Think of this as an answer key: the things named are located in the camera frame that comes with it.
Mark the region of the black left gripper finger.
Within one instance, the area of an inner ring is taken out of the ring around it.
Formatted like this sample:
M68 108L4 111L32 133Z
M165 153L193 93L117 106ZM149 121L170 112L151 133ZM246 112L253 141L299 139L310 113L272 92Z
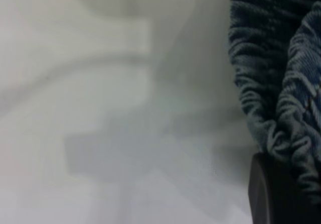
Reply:
M305 197L289 169L267 154L252 157L248 197L255 224L320 223L320 210Z

